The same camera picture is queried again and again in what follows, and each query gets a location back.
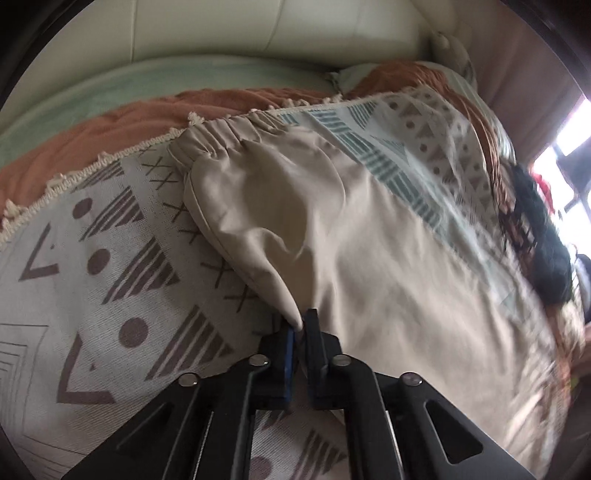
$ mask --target throw blanket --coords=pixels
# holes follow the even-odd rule
[[[541,472],[556,438],[540,424],[560,424],[566,399],[539,302],[479,196],[470,123],[428,87],[279,115],[308,128],[252,113],[170,145],[200,231],[296,328],[317,308],[345,352],[420,372]]]

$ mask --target brown circle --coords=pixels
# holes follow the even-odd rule
[[[78,218],[84,217],[92,208],[92,199],[83,199],[76,203],[72,210],[72,216],[78,220]]]
[[[126,348],[135,348],[148,337],[148,324],[139,317],[130,318],[119,329],[119,343]]]
[[[266,457],[254,457],[251,459],[251,471],[248,480],[265,480],[271,476],[273,464]]]
[[[111,259],[111,253],[106,248],[101,248],[92,254],[86,264],[86,269],[90,275],[96,275],[102,272],[109,260]]]

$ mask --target white leather sofa back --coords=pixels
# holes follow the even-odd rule
[[[0,132],[85,78],[154,57],[225,53],[345,67],[423,59],[462,34],[452,0],[95,0],[44,48],[0,111]]]

